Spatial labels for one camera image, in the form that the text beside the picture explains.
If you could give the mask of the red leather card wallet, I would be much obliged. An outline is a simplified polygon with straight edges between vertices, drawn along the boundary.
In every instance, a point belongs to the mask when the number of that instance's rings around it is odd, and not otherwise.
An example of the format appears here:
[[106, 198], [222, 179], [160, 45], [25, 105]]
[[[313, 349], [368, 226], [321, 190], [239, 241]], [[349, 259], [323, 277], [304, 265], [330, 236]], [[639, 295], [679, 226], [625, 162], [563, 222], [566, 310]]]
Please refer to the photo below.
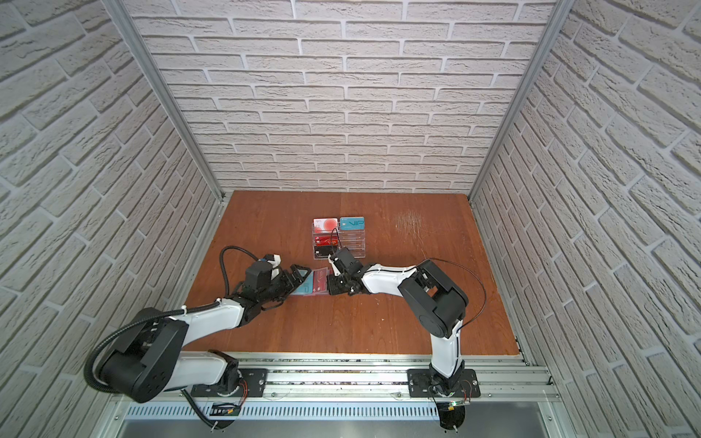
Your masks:
[[327, 277], [329, 275], [328, 268], [318, 268], [313, 272], [313, 293], [306, 297], [316, 297], [328, 295]]

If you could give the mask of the clear acrylic card display stand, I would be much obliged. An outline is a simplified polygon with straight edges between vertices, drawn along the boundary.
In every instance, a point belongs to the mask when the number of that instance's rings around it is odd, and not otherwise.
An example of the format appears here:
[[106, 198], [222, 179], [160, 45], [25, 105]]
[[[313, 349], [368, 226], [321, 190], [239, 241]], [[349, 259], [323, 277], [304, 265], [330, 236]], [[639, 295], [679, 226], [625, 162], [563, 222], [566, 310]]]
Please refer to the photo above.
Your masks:
[[352, 255], [354, 257], [362, 259], [366, 257], [366, 221], [365, 221], [365, 230], [364, 231], [350, 231], [350, 232], [343, 232], [340, 230], [340, 225], [339, 227], [334, 230], [331, 233], [323, 233], [323, 234], [314, 234], [311, 229], [311, 235], [312, 235], [312, 249], [313, 249], [313, 256], [314, 256], [314, 242], [313, 242], [313, 237], [314, 235], [332, 235], [333, 237], [337, 237], [338, 239], [338, 245], [337, 250], [341, 248], [348, 248], [352, 252]]

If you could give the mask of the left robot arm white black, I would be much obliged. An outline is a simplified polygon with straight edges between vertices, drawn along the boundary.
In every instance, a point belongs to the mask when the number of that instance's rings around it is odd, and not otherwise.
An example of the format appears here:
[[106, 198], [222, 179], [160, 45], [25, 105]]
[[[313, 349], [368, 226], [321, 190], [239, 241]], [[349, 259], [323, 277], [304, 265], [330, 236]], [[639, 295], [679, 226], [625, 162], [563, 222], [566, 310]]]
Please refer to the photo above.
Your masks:
[[299, 265], [282, 269], [279, 257], [270, 255], [248, 268], [231, 296], [194, 308], [145, 308], [89, 354], [83, 370], [86, 383], [137, 403], [195, 386], [222, 396], [244, 389], [237, 359], [219, 350], [187, 351], [185, 346], [248, 325], [261, 312], [281, 305], [311, 272]]

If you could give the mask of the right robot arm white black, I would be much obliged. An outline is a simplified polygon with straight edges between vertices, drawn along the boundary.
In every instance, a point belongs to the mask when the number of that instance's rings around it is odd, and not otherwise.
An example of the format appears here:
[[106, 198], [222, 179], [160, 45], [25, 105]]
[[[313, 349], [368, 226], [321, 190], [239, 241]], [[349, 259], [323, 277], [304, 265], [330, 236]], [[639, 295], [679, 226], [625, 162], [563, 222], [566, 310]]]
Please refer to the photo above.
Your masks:
[[329, 256], [330, 295], [390, 295], [401, 297], [431, 335], [429, 376], [443, 393], [452, 392], [465, 369], [460, 330], [468, 305], [465, 292], [432, 260], [416, 266], [365, 266], [347, 248]]

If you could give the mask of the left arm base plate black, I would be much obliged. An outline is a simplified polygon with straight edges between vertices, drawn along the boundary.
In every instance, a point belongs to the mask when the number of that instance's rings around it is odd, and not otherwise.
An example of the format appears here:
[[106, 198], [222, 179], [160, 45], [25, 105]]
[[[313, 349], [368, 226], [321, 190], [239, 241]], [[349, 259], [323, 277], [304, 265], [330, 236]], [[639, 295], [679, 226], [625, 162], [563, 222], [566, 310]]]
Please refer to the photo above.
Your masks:
[[264, 368], [244, 368], [225, 376], [213, 385], [194, 385], [190, 391], [193, 397], [234, 397], [261, 398], [266, 388], [268, 370]]

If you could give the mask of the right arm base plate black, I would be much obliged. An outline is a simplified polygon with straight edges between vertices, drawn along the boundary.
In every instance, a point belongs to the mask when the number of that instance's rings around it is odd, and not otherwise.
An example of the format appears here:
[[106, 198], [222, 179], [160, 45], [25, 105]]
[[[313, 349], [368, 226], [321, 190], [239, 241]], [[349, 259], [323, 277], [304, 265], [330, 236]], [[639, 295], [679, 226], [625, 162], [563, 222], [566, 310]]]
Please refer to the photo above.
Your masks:
[[410, 369], [407, 382], [411, 398], [479, 398], [481, 390], [472, 369], [460, 368], [452, 377], [445, 377], [436, 370]]

